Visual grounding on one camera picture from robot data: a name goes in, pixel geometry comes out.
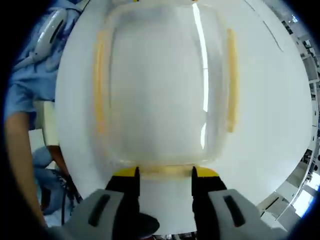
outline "yellow edge strip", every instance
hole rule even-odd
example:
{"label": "yellow edge strip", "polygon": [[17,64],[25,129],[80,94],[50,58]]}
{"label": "yellow edge strip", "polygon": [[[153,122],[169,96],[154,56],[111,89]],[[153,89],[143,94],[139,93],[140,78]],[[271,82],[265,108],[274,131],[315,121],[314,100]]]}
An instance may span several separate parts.
{"label": "yellow edge strip", "polygon": [[102,73],[101,64],[104,52],[103,33],[97,36],[97,46],[95,51],[94,71],[93,71],[93,97],[94,97],[94,113],[96,120],[96,129],[98,133],[106,132],[103,112],[103,96],[102,96]]}
{"label": "yellow edge strip", "polygon": [[239,82],[238,82],[238,54],[236,45],[236,33],[232,29],[227,30],[227,47],[229,58],[230,85],[228,101],[228,132],[232,133],[237,124]]}
{"label": "yellow edge strip", "polygon": [[[140,173],[145,175],[157,174],[160,176],[191,177],[193,165],[139,167]],[[114,176],[134,177],[136,167],[124,168],[116,172]],[[212,169],[196,166],[198,177],[218,177]]]}

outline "white surface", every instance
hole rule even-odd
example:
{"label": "white surface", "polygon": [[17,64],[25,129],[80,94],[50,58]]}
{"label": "white surface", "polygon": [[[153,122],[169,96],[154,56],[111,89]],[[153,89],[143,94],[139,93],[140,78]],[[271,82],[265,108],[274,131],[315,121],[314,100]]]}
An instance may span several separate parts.
{"label": "white surface", "polygon": [[57,121],[55,104],[52,101],[43,102],[43,137],[45,145],[58,146]]}
{"label": "white surface", "polygon": [[35,129],[28,132],[30,140],[30,148],[33,153],[35,150],[45,146],[42,129]]}
{"label": "white surface", "polygon": [[[310,143],[308,77],[290,35],[263,2],[250,1],[255,11],[245,1],[202,2],[214,4],[236,32],[240,82],[235,132],[227,136],[221,157],[208,167],[228,188],[258,204],[286,180]],[[83,197],[104,188],[116,169],[97,164],[101,156],[92,141],[92,62],[107,5],[105,0],[89,2],[67,41],[57,78],[60,147]],[[190,178],[161,183],[143,179],[139,201],[142,212],[159,220],[157,234],[196,230]]]}

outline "transparent plastic box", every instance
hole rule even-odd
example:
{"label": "transparent plastic box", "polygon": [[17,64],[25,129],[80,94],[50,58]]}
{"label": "transparent plastic box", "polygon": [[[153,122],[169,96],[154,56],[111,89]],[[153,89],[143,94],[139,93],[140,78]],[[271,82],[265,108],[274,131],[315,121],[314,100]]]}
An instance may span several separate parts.
{"label": "transparent plastic box", "polygon": [[214,8],[192,1],[117,6],[97,38],[94,102],[106,161],[199,164],[228,131],[228,33]]}

